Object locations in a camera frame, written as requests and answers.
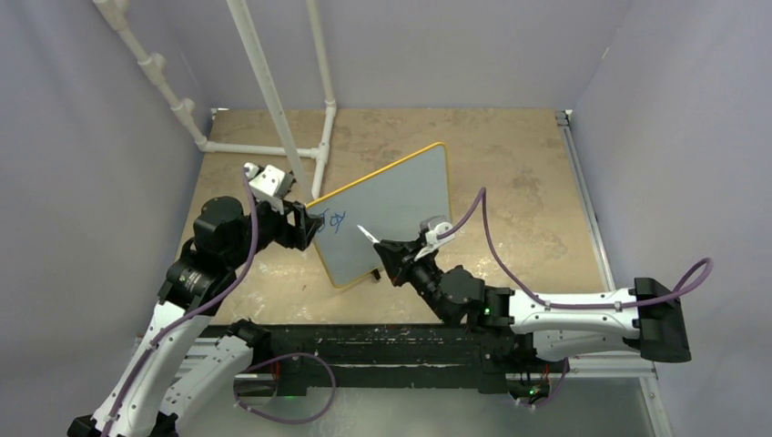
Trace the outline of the whiteboard marker pen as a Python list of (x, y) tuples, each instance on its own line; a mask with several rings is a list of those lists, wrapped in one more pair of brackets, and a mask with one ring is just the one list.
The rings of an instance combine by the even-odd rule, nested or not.
[(379, 241), (379, 240), (378, 240), (378, 239), (377, 239), (377, 238), (376, 238), (376, 237), (375, 237), (373, 234), (371, 234), (371, 233), (370, 233), (370, 232), (369, 232), (369, 231), (368, 231), (366, 228), (364, 228), (362, 225), (358, 225), (358, 226), (357, 226), (357, 228), (358, 228), (358, 229), (359, 229), (359, 231), (360, 231), (360, 232), (361, 232), (361, 233), (364, 235), (364, 237), (365, 237), (365, 238), (366, 238), (366, 239), (367, 239), (369, 242), (371, 242), (372, 244), (377, 244), (377, 243), (379, 243), (379, 242), (380, 242), (380, 241)]

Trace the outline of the yellow framed whiteboard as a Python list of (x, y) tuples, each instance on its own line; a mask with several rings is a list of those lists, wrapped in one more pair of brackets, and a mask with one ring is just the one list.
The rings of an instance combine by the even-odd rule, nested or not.
[(420, 224), (452, 216), (446, 146), (436, 142), (307, 205), (323, 219), (313, 238), (331, 285), (343, 289), (382, 267), (376, 239), (414, 240)]

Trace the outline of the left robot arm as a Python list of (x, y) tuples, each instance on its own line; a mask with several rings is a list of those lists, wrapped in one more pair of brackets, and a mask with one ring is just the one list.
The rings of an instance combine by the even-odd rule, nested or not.
[(75, 418), (69, 436), (177, 436), (208, 399), (238, 371), (259, 372), (271, 360), (270, 334), (249, 320), (227, 329), (222, 343), (182, 378), (180, 365), (220, 303), (246, 277), (255, 255), (271, 243), (306, 249), (323, 224), (304, 205), (281, 200), (207, 201), (194, 235), (168, 269), (147, 331), (125, 372), (90, 415)]

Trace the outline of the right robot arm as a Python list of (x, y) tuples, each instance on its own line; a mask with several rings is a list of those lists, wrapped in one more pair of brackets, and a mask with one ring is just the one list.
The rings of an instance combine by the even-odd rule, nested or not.
[(634, 350), (665, 363), (692, 359), (681, 301), (655, 279), (637, 278), (629, 289), (532, 298), (524, 290), (490, 286), (463, 266), (440, 269), (436, 254), (418, 240), (385, 239), (373, 248), (392, 285), (411, 285), (443, 323), (526, 336), (511, 347), (522, 370), (601, 351)]

